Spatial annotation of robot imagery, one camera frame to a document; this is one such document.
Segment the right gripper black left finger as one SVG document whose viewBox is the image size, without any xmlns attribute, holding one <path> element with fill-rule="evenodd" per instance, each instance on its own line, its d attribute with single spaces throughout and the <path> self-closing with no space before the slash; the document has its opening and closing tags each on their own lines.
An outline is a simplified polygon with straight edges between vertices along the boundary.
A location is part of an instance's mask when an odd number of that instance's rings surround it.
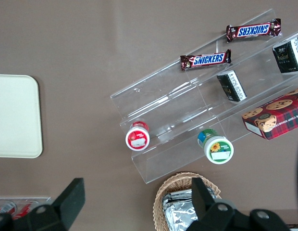
<svg viewBox="0 0 298 231">
<path fill-rule="evenodd" d="M 50 205 L 40 205 L 15 220 L 10 214 L 0 215 L 0 231 L 68 231 L 84 204 L 84 179 L 75 178 Z"/>
</svg>

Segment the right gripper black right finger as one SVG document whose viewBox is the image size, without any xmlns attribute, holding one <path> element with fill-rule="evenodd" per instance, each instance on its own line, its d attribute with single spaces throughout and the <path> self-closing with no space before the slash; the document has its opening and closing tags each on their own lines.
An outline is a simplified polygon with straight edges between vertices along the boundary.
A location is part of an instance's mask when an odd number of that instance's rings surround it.
<svg viewBox="0 0 298 231">
<path fill-rule="evenodd" d="M 192 179 L 192 204 L 198 220 L 188 231 L 288 231 L 290 228 L 274 212 L 254 209 L 244 215 L 224 201 L 216 202 L 201 178 Z"/>
</svg>

